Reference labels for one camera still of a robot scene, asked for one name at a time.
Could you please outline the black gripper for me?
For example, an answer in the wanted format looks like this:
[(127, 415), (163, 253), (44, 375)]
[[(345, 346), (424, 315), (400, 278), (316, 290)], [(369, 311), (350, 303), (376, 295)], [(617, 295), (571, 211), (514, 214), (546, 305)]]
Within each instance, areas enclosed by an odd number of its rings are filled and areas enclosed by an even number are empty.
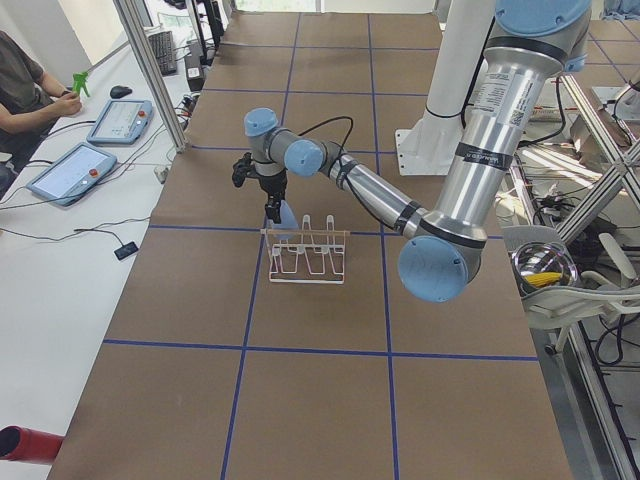
[(281, 200), (285, 199), (287, 187), (287, 173), (281, 170), (275, 175), (258, 175), (261, 189), (268, 195), (264, 206), (268, 220), (273, 224), (281, 223)]

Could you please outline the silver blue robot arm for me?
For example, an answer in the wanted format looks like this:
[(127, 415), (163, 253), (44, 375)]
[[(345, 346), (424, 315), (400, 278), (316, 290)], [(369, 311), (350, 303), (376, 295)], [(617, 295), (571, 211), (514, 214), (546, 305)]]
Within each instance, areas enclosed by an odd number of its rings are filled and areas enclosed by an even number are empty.
[(444, 176), (433, 209), (337, 143), (281, 126), (268, 108), (245, 116), (250, 149), (234, 164), (233, 183), (257, 180), (267, 217), (283, 225), (292, 216), (288, 175), (326, 175), (406, 238), (398, 272), (409, 292), (429, 302), (453, 299), (480, 269), (485, 219), (545, 82), (583, 67), (590, 18), (587, 1), (451, 3), (424, 115), (398, 145), (420, 173)]

